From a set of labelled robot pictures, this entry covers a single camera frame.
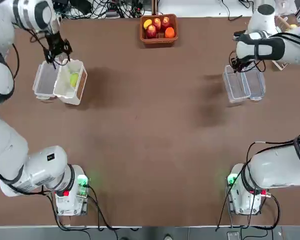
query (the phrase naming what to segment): red apple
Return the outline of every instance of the red apple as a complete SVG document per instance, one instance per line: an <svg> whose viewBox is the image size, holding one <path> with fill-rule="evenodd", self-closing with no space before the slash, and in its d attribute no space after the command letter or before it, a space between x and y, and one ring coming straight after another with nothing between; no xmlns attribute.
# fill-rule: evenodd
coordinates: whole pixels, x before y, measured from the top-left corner
<svg viewBox="0 0 300 240"><path fill-rule="evenodd" d="M154 25L151 24L147 27L145 33L148 39L153 39L156 37L157 29Z"/></svg>
<svg viewBox="0 0 300 240"><path fill-rule="evenodd" d="M153 25L155 26L157 31L160 31L160 29L161 29L161 20L159 18L155 18L153 20Z"/></svg>
<svg viewBox="0 0 300 240"><path fill-rule="evenodd" d="M164 30L164 31L165 31L168 27L170 27L170 19L169 19L167 16L165 16L165 17L163 18L161 27L162 27L162 30Z"/></svg>

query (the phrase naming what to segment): tabletop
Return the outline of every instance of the tabletop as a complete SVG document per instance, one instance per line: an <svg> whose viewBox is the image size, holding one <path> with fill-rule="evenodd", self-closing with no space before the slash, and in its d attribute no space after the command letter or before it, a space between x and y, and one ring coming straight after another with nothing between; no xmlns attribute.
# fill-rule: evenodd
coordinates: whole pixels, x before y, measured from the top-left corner
<svg viewBox="0 0 300 240"><path fill-rule="evenodd" d="M264 99L229 105L222 73L235 48L232 34L246 29L248 20L179 18L179 39L166 48L141 43L138 19L65 21L61 35L88 76L79 106L35 98L32 86L44 55L27 32L17 31L20 71L0 118L28 141L29 153L63 147L68 162L91 178L109 224L215 226L225 178L246 160L249 144L300 133L300 66L275 71L267 64ZM12 51L8 64L14 72ZM279 224L300 225L300 187L271 193L281 205ZM275 207L268 203L252 224L273 223ZM66 222L95 226L97 214L90 206L87 216ZM225 211L221 224L229 223ZM55 222L47 199L0 191L0 225Z"/></svg>

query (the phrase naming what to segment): lemon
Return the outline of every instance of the lemon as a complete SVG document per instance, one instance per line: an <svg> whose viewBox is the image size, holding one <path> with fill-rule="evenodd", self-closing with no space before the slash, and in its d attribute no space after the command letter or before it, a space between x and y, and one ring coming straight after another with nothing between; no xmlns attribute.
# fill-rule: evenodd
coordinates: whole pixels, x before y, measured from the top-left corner
<svg viewBox="0 0 300 240"><path fill-rule="evenodd" d="M74 87L74 88L76 87L78 78L79 78L79 74L78 74L78 73L73 73L73 74L71 74L71 77L70 77L70 85L71 85L72 87Z"/></svg>
<svg viewBox="0 0 300 240"><path fill-rule="evenodd" d="M148 28L149 25L151 25L151 24L152 24L152 20L151 20L151 19L148 19L148 20L146 20L146 21L144 22L143 28L144 28L145 30L147 30L147 28Z"/></svg>

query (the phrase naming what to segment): wicker basket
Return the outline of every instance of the wicker basket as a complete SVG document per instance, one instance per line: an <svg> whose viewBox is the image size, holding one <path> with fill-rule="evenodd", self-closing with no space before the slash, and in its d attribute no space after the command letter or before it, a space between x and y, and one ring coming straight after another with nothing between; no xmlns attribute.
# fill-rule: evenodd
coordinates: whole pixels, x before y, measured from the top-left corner
<svg viewBox="0 0 300 240"><path fill-rule="evenodd" d="M170 25L174 29L174 37L165 38L165 32L157 32L156 38L147 38L146 31L144 29L144 23L146 20L151 19L152 21L155 18L159 18L161 22L164 20L164 17L170 19ZM151 15L151 16L142 16L140 18L140 39L145 44L173 44L178 39L178 23L177 16L174 14L165 14L165 15Z"/></svg>

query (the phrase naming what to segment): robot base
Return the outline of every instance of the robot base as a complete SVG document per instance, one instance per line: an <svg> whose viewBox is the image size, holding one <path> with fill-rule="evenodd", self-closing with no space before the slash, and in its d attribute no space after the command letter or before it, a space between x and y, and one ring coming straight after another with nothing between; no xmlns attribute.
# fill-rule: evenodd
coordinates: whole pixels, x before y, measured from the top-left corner
<svg viewBox="0 0 300 240"><path fill-rule="evenodd" d="M74 183L68 195L58 196L55 194L57 212L59 216L86 215L88 210L89 179L83 169L78 165L72 165L74 169Z"/></svg>
<svg viewBox="0 0 300 240"><path fill-rule="evenodd" d="M243 166L242 163L238 163L232 168L230 175L227 177L226 192L229 191L234 179L238 177ZM260 210L260 205L261 195L258 194L254 196L248 192L242 183L241 176L239 176L229 194L230 212L237 215L257 215Z"/></svg>

